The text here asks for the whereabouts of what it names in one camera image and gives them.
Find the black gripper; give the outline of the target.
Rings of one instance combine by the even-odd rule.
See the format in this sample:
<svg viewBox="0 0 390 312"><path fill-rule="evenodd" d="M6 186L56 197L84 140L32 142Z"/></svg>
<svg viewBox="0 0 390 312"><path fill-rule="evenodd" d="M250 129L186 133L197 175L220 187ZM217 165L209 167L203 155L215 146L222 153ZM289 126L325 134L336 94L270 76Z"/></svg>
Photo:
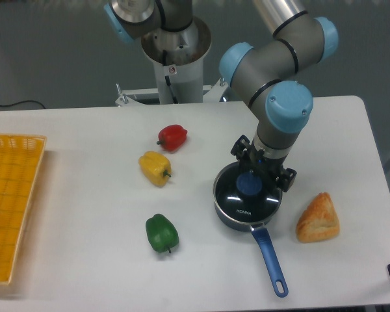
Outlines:
<svg viewBox="0 0 390 312"><path fill-rule="evenodd" d="M270 148L261 142L250 143L245 135L241 135L230 153L238 161L239 172L247 171L252 165L268 184L274 185L282 192L288 192L296 179L296 170L283 167L286 149Z"/></svg>

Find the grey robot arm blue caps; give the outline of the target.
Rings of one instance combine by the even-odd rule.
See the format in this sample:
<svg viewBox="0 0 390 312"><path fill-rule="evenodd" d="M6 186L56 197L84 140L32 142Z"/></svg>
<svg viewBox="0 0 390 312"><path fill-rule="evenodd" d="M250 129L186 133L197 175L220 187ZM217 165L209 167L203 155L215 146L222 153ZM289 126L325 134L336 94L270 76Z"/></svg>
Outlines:
<svg viewBox="0 0 390 312"><path fill-rule="evenodd" d="M300 1L256 1L255 7L273 40L261 49L235 44L218 65L222 84L259 122L253 140L239 139L231 152L242 167L257 169L287 191L296 172L283 162L313 108L310 91L291 77L334 54L339 35L330 20L312 18ZM140 41L162 104L206 99L203 59L211 32L194 15L191 1L108 1L104 10L123 42Z"/></svg>

